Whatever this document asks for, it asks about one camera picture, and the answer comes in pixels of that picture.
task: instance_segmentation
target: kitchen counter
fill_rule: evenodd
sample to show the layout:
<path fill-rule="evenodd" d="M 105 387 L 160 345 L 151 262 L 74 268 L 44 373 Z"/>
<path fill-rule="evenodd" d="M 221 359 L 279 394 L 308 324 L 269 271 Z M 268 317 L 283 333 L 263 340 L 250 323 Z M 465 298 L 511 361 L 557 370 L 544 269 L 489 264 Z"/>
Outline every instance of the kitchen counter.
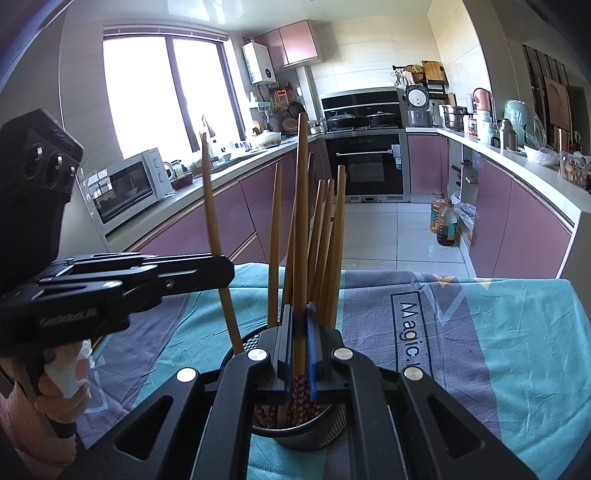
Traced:
<path fill-rule="evenodd" d="M 591 195 L 585 190 L 560 178 L 555 170 L 527 161 L 525 156 L 483 145 L 461 132 L 441 127 L 410 127 L 408 133 L 437 133 L 477 151 L 502 168 L 511 172 L 569 218 L 573 225 L 579 223 L 581 213 L 591 213 Z"/>
<path fill-rule="evenodd" d="M 312 142 L 317 135 L 309 135 L 308 142 Z M 277 147 L 268 148 L 258 155 L 239 161 L 228 168 L 212 174 L 213 190 L 230 183 L 249 171 L 284 155 L 297 148 L 297 137 L 284 140 Z M 133 243 L 150 233 L 158 225 L 172 217 L 182 209 L 203 197 L 203 179 L 193 180 L 193 183 L 179 192 L 171 192 L 163 200 L 148 207 L 139 215 L 125 222 L 106 236 L 110 252 L 123 252 Z"/>

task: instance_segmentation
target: plastic bag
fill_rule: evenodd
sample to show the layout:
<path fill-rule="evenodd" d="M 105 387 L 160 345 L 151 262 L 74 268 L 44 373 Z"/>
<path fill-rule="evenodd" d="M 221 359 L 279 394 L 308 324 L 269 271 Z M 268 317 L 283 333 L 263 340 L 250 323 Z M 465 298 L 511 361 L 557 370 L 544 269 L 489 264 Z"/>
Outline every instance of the plastic bag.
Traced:
<path fill-rule="evenodd" d="M 551 167 L 560 164 L 560 155 L 551 148 L 530 148 L 527 145 L 524 147 L 527 155 L 527 161 L 537 163 L 543 167 Z"/>
<path fill-rule="evenodd" d="M 476 207 L 471 203 L 462 203 L 460 201 L 460 192 L 452 193 L 450 197 L 453 203 L 453 209 L 460 216 L 464 224 L 468 227 L 468 230 L 474 230 L 474 217 L 476 216 Z"/>

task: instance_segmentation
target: microwave oven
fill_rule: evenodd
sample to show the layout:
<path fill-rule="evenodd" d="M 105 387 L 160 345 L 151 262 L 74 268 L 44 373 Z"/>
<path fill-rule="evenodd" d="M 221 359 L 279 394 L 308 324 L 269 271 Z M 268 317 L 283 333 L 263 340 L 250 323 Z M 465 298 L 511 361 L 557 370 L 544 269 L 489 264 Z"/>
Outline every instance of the microwave oven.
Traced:
<path fill-rule="evenodd" d="M 113 162 L 82 180 L 86 206 L 103 235 L 163 199 L 172 190 L 157 148 Z"/>

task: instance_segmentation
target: pink cabinet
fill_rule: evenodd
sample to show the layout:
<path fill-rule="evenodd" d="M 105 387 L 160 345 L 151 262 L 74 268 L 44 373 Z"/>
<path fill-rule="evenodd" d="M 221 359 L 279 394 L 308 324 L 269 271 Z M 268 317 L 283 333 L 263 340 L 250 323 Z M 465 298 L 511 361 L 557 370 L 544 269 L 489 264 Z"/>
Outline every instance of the pink cabinet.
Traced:
<path fill-rule="evenodd" d="M 493 276 L 556 277 L 570 236 L 552 212 L 513 181 L 505 234 Z"/>
<path fill-rule="evenodd" d="M 512 180 L 500 168 L 480 158 L 478 197 L 470 260 L 480 278 L 492 278 L 509 213 Z"/>
<path fill-rule="evenodd" d="M 265 33 L 255 38 L 255 42 L 267 47 L 274 69 L 280 69 L 287 65 L 287 54 L 285 53 L 285 47 L 283 46 L 283 40 L 281 39 L 279 30 Z"/>
<path fill-rule="evenodd" d="M 247 244 L 232 257 L 234 265 L 241 265 L 244 263 L 267 263 L 265 254 L 262 251 L 261 243 L 257 235 L 250 238 Z"/>
<path fill-rule="evenodd" d="M 274 69 L 318 58 L 307 20 L 260 35 L 255 38 L 255 42 L 267 47 Z"/>
<path fill-rule="evenodd" d="M 447 192 L 447 139 L 438 134 L 408 134 L 410 193 Z"/>
<path fill-rule="evenodd" d="M 262 170 L 246 177 L 240 181 L 248 211 L 254 224 L 258 239 L 264 252 L 264 261 L 269 260 L 269 246 L 271 240 L 271 214 L 273 206 L 273 187 L 275 183 L 276 163 L 263 168 Z M 281 217 L 280 230 L 280 255 L 287 250 L 288 228 L 285 225 L 284 217 Z"/>
<path fill-rule="evenodd" d="M 318 57 L 310 24 L 307 20 L 282 27 L 279 29 L 279 33 L 283 40 L 288 64 Z"/>
<path fill-rule="evenodd" d="M 238 183 L 215 196 L 222 253 L 230 256 L 254 232 L 246 200 Z M 205 208 L 182 217 L 141 249 L 144 254 L 186 255 L 210 251 Z"/>

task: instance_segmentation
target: plastic bottle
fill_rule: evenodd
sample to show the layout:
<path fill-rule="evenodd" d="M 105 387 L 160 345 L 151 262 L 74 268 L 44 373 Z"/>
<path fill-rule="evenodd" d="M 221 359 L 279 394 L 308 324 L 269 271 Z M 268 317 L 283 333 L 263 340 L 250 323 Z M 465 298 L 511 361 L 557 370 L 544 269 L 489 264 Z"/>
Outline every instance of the plastic bottle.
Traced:
<path fill-rule="evenodd" d="M 429 220 L 429 229 L 437 233 L 437 223 L 439 222 L 439 210 L 443 206 L 443 192 L 434 193 L 434 200 L 431 202 L 431 218 Z"/>
<path fill-rule="evenodd" d="M 439 224 L 437 225 L 437 243 L 444 247 L 452 247 L 456 243 L 457 213 L 453 209 L 453 203 L 446 199 L 439 211 Z"/>

